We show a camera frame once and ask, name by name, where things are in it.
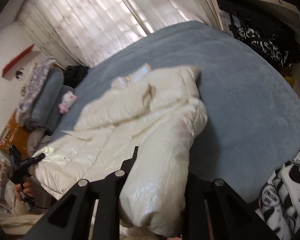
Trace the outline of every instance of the floral curtain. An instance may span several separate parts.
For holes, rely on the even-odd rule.
[[[64,67],[93,67],[175,23],[199,20],[211,25],[198,0],[27,0],[17,19]]]

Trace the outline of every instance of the stuffed toy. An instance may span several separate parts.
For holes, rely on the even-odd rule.
[[[58,105],[61,114],[69,112],[71,106],[78,100],[71,91],[68,91],[62,96],[62,102]]]

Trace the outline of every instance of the gray-blue blanket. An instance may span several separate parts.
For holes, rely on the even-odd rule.
[[[115,77],[145,62],[201,69],[197,85],[209,121],[194,141],[189,167],[201,179],[222,178],[249,202],[300,149],[300,100],[287,82],[248,46],[197,21],[161,29],[91,69],[52,139],[72,130],[84,105]]]

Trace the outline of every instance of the metal screw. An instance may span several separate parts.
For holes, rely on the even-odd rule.
[[[225,182],[222,179],[216,179],[214,184],[216,184],[217,186],[221,187],[225,184]]]
[[[114,173],[117,177],[122,177],[125,175],[125,172],[123,170],[117,170],[115,173]]]
[[[78,181],[78,185],[80,186],[80,187],[84,187],[84,186],[86,186],[88,184],[88,181],[86,180],[86,179],[80,179],[79,181]]]

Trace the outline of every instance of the red shelf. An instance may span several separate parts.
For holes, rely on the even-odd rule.
[[[2,77],[19,61],[21,60],[25,55],[27,55],[32,48],[34,47],[34,43],[30,45],[28,48],[26,48],[23,52],[21,52],[19,55],[17,55],[15,58],[13,58],[3,69],[2,69]]]

